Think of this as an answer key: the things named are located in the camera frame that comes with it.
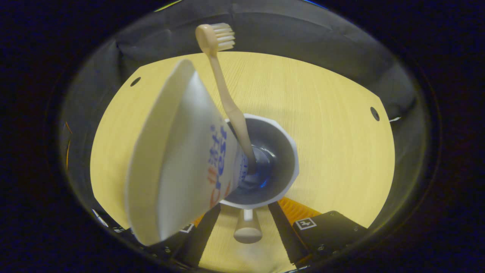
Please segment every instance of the toothbrush handle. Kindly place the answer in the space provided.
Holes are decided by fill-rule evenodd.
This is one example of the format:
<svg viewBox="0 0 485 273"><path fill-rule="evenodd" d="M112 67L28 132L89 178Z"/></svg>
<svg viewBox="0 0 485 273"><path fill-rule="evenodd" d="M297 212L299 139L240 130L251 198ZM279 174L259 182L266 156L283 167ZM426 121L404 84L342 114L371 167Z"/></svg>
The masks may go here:
<svg viewBox="0 0 485 273"><path fill-rule="evenodd" d="M212 66L212 71L214 72L217 88L219 89L219 95L221 96L222 107L231 121L232 128L234 128L234 131L236 132L242 150L247 156L248 174L252 174L256 170L256 158L247 132L246 118L229 94L217 56L209 56L209 60L210 66Z"/></svg>

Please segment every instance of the beige toothbrush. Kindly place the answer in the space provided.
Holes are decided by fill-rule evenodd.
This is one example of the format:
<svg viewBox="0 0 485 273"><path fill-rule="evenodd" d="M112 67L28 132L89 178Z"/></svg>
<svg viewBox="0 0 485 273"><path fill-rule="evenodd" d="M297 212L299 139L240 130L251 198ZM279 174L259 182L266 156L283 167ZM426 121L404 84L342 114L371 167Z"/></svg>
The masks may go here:
<svg viewBox="0 0 485 273"><path fill-rule="evenodd" d="M252 174L256 171L256 158L247 132L246 119L229 94L226 81L222 75L221 65L217 59L218 51L233 48L235 44L234 32L232 32L231 27L226 23L204 24L197 27L195 37L202 52L209 57L217 88L219 89L219 95L221 96L222 106L231 121L242 150L249 161L248 173Z"/></svg>

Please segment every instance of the hole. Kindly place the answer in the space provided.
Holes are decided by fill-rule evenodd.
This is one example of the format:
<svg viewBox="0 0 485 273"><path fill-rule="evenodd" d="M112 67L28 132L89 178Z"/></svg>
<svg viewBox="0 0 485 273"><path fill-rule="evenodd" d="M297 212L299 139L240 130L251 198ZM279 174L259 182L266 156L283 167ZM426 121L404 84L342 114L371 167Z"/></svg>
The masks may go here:
<svg viewBox="0 0 485 273"><path fill-rule="evenodd" d="M135 79L135 80L134 80L134 81L133 81L133 82L130 84L130 86L135 85L137 82L139 82L139 81L140 81L140 79L141 79L141 78L142 78L142 77L138 77L138 78L136 78L136 79Z"/></svg>
<svg viewBox="0 0 485 273"><path fill-rule="evenodd" d="M374 109L374 107L371 107L371 113L374 116L376 121L380 120L379 113Z"/></svg>

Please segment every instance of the toothbrush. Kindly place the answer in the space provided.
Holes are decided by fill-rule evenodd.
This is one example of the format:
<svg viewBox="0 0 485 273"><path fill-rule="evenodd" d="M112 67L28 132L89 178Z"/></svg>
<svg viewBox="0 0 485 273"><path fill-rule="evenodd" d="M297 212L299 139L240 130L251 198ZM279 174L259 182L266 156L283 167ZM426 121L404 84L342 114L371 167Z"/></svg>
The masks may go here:
<svg viewBox="0 0 485 273"><path fill-rule="evenodd" d="M221 65L217 59L218 51L228 50L234 47L234 32L226 23L204 24L196 28L195 37L197 38L200 49L209 58L217 88L219 89L219 95L221 96L222 107L231 121L232 128L236 132L242 150L247 156L248 174L252 174L256 171L256 158L247 132L246 119L229 94L226 81L222 75Z"/></svg>

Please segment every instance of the yellow wooden surface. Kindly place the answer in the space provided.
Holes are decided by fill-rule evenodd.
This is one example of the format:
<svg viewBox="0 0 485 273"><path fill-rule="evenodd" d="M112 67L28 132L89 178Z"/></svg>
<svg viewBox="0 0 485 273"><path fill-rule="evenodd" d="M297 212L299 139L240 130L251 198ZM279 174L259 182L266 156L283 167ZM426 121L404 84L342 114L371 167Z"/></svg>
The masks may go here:
<svg viewBox="0 0 485 273"><path fill-rule="evenodd" d="M336 210L368 227L387 198L394 173L392 133L379 98L343 76L305 62L251 52L218 55L239 108L276 120L296 141L300 174L286 197L322 213ZM127 167L159 92L150 88L150 83L164 82L182 58L193 62L226 117L209 62L201 53L162 60L130 76L106 109L91 153L94 195L124 228L129 227L123 192ZM141 80L130 87L138 77ZM380 121L372 116L371 106ZM256 272L241 256L241 251L247 251L268 253L260 259L262 272L291 269L267 207L258 212L263 239L244 246L232 237L237 210L223 206L200 266L223 272Z"/></svg>

